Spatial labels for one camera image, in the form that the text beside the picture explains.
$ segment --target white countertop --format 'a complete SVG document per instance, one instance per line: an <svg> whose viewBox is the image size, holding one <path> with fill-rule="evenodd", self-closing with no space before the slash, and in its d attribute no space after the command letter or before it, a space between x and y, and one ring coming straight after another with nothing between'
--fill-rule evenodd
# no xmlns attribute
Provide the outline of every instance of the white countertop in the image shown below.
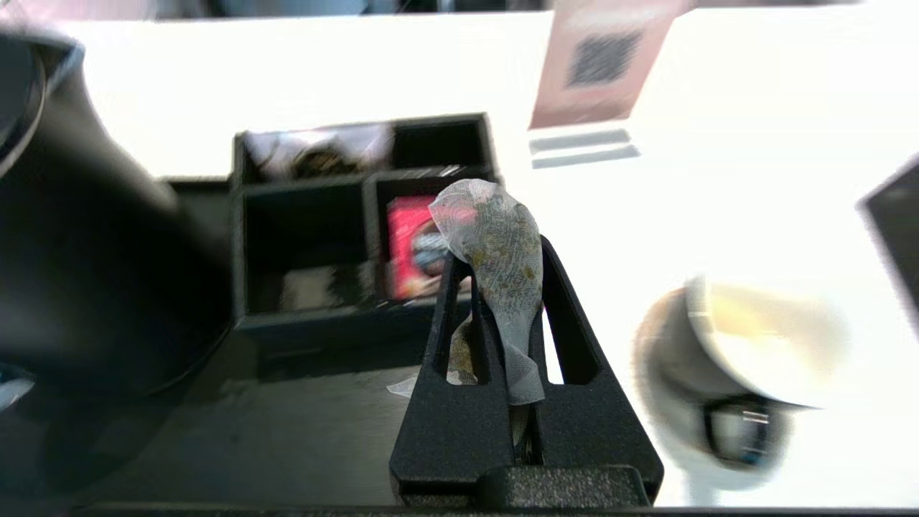
<svg viewBox="0 0 919 517"><path fill-rule="evenodd" d="M710 9L676 21L624 123L638 158L532 170L551 13L69 23L111 135L159 177L224 177L233 135L488 113L508 190L557 248L665 467L659 506L919 506L919 342L856 203L919 150L919 2ZM583 128L574 128L573 132ZM839 400L780 465L725 471L640 396L648 308L719 265L817 275L852 337Z"/></svg>

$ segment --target pink sign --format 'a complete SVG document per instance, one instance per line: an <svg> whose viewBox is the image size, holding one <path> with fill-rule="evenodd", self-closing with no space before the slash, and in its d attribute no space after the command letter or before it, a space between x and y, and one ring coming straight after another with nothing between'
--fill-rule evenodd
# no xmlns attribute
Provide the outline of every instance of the pink sign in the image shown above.
<svg viewBox="0 0 919 517"><path fill-rule="evenodd" d="M530 129L625 119L688 0L555 0Z"/></svg>

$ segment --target mug handle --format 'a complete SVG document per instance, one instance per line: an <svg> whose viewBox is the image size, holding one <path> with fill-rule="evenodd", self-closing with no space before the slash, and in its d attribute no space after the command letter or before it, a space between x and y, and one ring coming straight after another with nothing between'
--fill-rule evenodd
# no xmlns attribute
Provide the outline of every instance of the mug handle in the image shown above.
<svg viewBox="0 0 919 517"><path fill-rule="evenodd" d="M740 457L727 455L715 436L712 416L725 408L736 407L745 423L753 424L753 429L743 437L743 452ZM710 401L702 407L702 419L705 422L705 438L711 452L721 461L745 466L760 466L766 458L770 443L769 429L772 421L772 404L769 399L753 393L728 396Z"/></svg>

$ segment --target black tray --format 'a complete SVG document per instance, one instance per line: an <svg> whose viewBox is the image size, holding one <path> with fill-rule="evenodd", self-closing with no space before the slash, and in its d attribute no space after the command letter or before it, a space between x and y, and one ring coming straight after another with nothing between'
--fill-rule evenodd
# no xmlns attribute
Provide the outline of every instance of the black tray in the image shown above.
<svg viewBox="0 0 919 517"><path fill-rule="evenodd" d="M390 296L387 206L461 178L494 181L490 138L483 115L395 121L393 132L394 170L289 182L262 177L237 137L234 324L266 357L427 335L435 297Z"/></svg>

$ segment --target black kettle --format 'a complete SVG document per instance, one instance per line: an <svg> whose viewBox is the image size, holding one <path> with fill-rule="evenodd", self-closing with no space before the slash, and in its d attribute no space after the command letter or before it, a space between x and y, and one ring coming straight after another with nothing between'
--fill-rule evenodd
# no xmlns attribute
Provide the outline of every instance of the black kettle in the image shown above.
<svg viewBox="0 0 919 517"><path fill-rule="evenodd" d="M0 371L141 395L216 346L230 270L108 138L82 67L75 44L0 31Z"/></svg>

